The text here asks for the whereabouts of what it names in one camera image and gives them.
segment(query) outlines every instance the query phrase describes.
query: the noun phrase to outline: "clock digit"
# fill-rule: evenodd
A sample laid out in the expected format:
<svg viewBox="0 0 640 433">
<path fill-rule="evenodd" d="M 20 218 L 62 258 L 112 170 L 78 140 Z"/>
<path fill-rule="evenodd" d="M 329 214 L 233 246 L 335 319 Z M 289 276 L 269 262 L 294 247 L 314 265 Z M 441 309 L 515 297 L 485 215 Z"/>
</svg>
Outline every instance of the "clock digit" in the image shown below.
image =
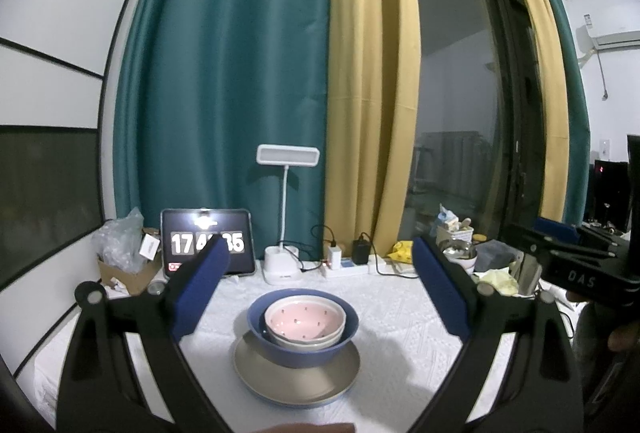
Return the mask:
<svg viewBox="0 0 640 433">
<path fill-rule="evenodd" d="M 229 247 L 229 252 L 234 249 L 234 244 L 232 243 L 232 238 L 229 233 L 222 233 L 222 237 L 226 239 L 226 244 Z"/>
<path fill-rule="evenodd" d="M 182 239 L 186 242 L 183 249 L 184 253 L 193 254 L 193 251 L 191 250 L 191 245 L 193 244 L 193 235 L 191 233 L 183 233 Z"/>
<path fill-rule="evenodd" d="M 233 233 L 232 241 L 234 251 L 236 251 L 236 253 L 242 253 L 242 251 L 244 251 L 244 241 L 242 241 L 242 233 Z"/>
<path fill-rule="evenodd" d="M 180 254 L 180 235 L 173 235 L 171 237 L 171 243 L 175 246 L 174 254 Z"/>
<path fill-rule="evenodd" d="M 199 233 L 196 242 L 196 251 L 201 251 L 207 244 L 207 233 Z"/>
</svg>

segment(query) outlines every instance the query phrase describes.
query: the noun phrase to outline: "yellow curtain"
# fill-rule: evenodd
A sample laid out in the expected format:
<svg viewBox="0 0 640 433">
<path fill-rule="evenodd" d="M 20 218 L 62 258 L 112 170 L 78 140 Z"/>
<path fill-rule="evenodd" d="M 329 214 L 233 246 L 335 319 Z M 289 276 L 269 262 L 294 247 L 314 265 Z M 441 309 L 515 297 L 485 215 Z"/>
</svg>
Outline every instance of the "yellow curtain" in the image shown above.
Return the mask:
<svg viewBox="0 0 640 433">
<path fill-rule="evenodd" d="M 562 49 L 549 0 L 525 0 L 536 35 L 545 115 L 545 179 L 540 216 L 562 221 L 569 171 L 569 115 Z"/>
<path fill-rule="evenodd" d="M 420 73 L 418 0 L 331 0 L 324 221 L 350 253 L 398 235 Z"/>
</svg>

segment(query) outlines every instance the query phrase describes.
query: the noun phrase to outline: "lamp base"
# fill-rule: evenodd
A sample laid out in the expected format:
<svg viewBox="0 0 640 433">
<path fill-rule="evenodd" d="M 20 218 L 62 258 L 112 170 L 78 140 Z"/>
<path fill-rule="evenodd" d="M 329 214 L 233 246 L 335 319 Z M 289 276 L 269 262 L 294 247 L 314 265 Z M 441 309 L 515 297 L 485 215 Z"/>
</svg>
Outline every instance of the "lamp base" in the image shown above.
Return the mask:
<svg viewBox="0 0 640 433">
<path fill-rule="evenodd" d="M 264 250 L 264 267 L 262 274 L 269 285 L 289 285 L 302 277 L 297 247 L 287 245 L 280 248 L 272 245 Z"/>
</svg>

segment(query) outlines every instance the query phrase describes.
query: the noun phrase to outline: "clear plastic bag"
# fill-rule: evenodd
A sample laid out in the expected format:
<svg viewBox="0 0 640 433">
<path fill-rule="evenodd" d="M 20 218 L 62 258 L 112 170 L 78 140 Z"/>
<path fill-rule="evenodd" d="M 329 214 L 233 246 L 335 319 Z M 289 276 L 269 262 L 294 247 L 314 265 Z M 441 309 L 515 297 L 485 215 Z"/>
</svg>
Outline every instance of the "clear plastic bag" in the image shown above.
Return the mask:
<svg viewBox="0 0 640 433">
<path fill-rule="evenodd" d="M 124 272 L 140 272 L 146 263 L 146 258 L 138 252 L 143 222 L 137 207 L 122 219 L 106 222 L 92 237 L 96 254 L 107 265 Z"/>
</svg>

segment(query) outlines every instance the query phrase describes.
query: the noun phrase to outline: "beige plate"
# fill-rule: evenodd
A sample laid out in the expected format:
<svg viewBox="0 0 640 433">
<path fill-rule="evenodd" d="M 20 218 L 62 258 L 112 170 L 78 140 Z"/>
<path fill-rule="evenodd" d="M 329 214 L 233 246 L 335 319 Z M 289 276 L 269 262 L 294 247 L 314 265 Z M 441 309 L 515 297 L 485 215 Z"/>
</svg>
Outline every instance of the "beige plate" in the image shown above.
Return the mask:
<svg viewBox="0 0 640 433">
<path fill-rule="evenodd" d="M 236 344 L 234 366 L 259 397 L 290 407 L 329 404 L 347 391 L 360 371 L 360 354 L 350 341 L 324 366 L 286 368 L 260 355 L 260 344 L 247 332 Z"/>
</svg>

